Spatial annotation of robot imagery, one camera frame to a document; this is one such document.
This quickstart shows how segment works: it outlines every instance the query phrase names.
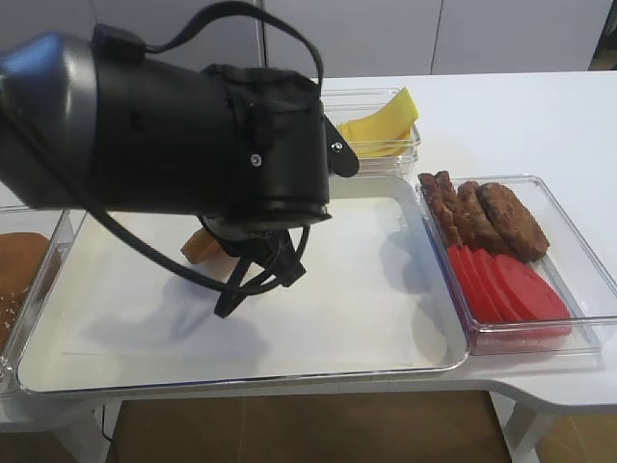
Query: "screw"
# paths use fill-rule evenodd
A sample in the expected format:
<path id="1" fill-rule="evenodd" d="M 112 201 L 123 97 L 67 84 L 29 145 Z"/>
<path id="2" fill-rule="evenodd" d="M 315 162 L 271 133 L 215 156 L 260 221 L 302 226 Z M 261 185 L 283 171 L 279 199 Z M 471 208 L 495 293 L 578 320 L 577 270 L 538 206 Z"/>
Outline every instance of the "screw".
<path id="1" fill-rule="evenodd" d="M 261 166 L 261 156 L 259 154 L 251 154 L 251 164 L 253 164 L 253 167 Z"/>

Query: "cabinet door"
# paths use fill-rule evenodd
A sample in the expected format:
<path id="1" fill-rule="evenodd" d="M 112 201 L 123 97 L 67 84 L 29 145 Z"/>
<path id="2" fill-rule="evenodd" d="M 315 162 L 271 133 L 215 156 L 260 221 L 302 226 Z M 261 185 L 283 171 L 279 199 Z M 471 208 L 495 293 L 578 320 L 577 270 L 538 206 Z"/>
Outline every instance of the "cabinet door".
<path id="1" fill-rule="evenodd" d="M 319 49 L 327 77 L 428 74 L 441 0 L 265 0 Z M 268 64 L 315 76 L 297 41 L 266 27 Z"/>
<path id="2" fill-rule="evenodd" d="M 88 38 L 94 27 L 90 0 L 16 0 L 0 3 L 0 51 L 47 31 Z"/>
<path id="3" fill-rule="evenodd" d="M 611 0 L 443 0 L 435 74 L 587 70 Z"/>
<path id="4" fill-rule="evenodd" d="M 98 22 L 130 30 L 146 43 L 174 37 L 201 8 L 216 0 L 94 0 Z M 201 70 L 212 63 L 239 67 L 260 64 L 261 34 L 247 17 L 226 17 L 209 24 L 194 39 L 157 60 Z"/>

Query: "table leg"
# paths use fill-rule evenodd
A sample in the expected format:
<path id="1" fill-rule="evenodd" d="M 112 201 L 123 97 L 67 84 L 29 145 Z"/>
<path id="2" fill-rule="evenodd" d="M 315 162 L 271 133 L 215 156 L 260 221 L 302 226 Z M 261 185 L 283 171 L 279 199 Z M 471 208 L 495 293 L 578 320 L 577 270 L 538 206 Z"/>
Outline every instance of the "table leg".
<path id="1" fill-rule="evenodd" d="M 105 405 L 105 433 L 114 435 L 121 401 Z M 109 443 L 101 434 L 102 407 L 83 415 L 75 422 L 53 431 L 77 463 L 105 463 Z"/>
<path id="2" fill-rule="evenodd" d="M 550 431 L 556 416 L 537 412 L 504 395 L 491 393 L 503 438 L 513 463 L 538 463 L 535 447 Z"/>

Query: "white tray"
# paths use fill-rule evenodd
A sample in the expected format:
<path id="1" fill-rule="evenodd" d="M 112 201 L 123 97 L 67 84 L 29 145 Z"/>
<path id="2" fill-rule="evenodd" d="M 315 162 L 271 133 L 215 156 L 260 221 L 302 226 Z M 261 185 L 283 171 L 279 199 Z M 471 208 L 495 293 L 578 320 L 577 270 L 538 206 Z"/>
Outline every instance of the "white tray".
<path id="1" fill-rule="evenodd" d="M 460 365 L 468 339 L 411 186 L 393 177 L 334 179 L 331 196 L 334 218 L 311 229 L 307 274 L 249 297 L 225 320 L 212 314 L 218 293 L 170 274 L 87 218 L 24 351 L 22 388 L 109 393 Z M 178 261 L 199 227 L 185 216 L 116 217 Z"/>

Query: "red food slice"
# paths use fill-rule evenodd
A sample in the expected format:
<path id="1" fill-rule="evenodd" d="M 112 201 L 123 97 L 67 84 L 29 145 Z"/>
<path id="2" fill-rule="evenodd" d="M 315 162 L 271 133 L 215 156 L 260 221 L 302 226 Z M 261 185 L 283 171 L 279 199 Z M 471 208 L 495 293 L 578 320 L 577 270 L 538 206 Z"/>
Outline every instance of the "red food slice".
<path id="1" fill-rule="evenodd" d="M 568 308 L 552 288 L 525 264 L 497 256 L 493 268 L 512 306 L 527 320 L 570 318 Z"/>
<path id="2" fill-rule="evenodd" d="M 480 303 L 478 301 L 477 294 L 475 293 L 475 289 L 471 284 L 471 280 L 469 279 L 469 276 L 465 271 L 465 267 L 463 266 L 463 262 L 461 261 L 461 256 L 459 254 L 459 249 L 456 247 L 456 245 L 453 244 L 452 246 L 447 248 L 447 255 L 450 258 L 450 263 L 452 264 L 454 275 L 456 275 L 456 279 L 461 285 L 463 294 L 467 298 L 469 308 L 475 314 L 480 308 Z"/>
<path id="3" fill-rule="evenodd" d="M 473 285 L 473 289 L 477 295 L 478 302 L 481 305 L 480 312 L 482 319 L 478 318 L 478 316 L 476 319 L 478 321 L 491 323 L 503 321 L 503 318 L 493 303 L 487 288 L 484 286 L 484 282 L 478 275 L 475 264 L 473 263 L 473 254 L 471 253 L 471 250 L 467 246 L 463 246 L 459 249 L 459 255 L 461 256 L 461 261 L 463 262 L 465 271 L 471 280 L 471 284 Z"/>
<path id="4" fill-rule="evenodd" d="M 493 301 L 503 321 L 522 321 L 523 318 L 514 310 L 508 296 L 505 294 L 493 273 L 493 261 L 495 258 L 486 250 L 478 249 L 473 253 L 473 263 L 480 280 L 484 284 L 489 297 Z"/>

